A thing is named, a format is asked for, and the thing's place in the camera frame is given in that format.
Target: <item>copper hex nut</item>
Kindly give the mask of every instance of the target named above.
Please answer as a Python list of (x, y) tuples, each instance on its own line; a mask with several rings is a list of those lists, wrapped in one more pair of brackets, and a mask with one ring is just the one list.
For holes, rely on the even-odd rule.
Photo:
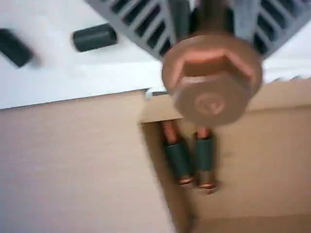
[(262, 83), (261, 59), (230, 35), (194, 36), (166, 53), (162, 80), (185, 118), (213, 127), (244, 113)]

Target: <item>cardboard flap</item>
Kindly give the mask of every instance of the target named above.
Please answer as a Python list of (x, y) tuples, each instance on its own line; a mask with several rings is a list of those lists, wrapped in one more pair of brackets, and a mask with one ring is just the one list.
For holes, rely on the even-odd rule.
[[(247, 111), (293, 108), (311, 105), (311, 80), (293, 80), (265, 84), (249, 103)], [(142, 122), (178, 119), (182, 116), (169, 95), (155, 96), (146, 101)]]

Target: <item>white surface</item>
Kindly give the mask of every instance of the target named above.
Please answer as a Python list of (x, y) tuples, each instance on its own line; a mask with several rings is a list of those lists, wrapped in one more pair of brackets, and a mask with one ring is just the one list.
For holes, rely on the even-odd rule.
[[(16, 69), (0, 56), (0, 109), (158, 87), (161, 64), (129, 40), (86, 53), (75, 30), (105, 23), (82, 0), (0, 0), (0, 27), (11, 28), (37, 54)], [(311, 74), (311, 24), (265, 61), (266, 82)]]

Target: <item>brown cardboard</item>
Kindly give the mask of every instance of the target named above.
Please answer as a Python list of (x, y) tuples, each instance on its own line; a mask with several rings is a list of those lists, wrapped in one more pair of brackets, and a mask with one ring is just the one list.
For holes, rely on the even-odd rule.
[(310, 90), (266, 85), (256, 111), (215, 129), (221, 187), (208, 197), (171, 179), (154, 122), (181, 116), (166, 101), (130, 92), (2, 110), (0, 232), (171, 233), (173, 220), (187, 233), (309, 233)]
[[(148, 102), (142, 128), (178, 232), (310, 232), (310, 90), (310, 81), (266, 85), (242, 119), (213, 129), (220, 188), (209, 196), (174, 182), (157, 121), (181, 116), (166, 96)], [(190, 142), (195, 125), (178, 125)]]

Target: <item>green ferrite core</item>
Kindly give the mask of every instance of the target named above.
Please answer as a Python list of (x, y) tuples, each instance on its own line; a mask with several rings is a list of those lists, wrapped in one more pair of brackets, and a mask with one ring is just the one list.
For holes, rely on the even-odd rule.
[(212, 138), (197, 139), (195, 145), (195, 164), (199, 171), (211, 171), (213, 168)]
[(190, 155), (183, 141), (174, 145), (165, 145), (165, 152), (177, 179), (191, 175)]

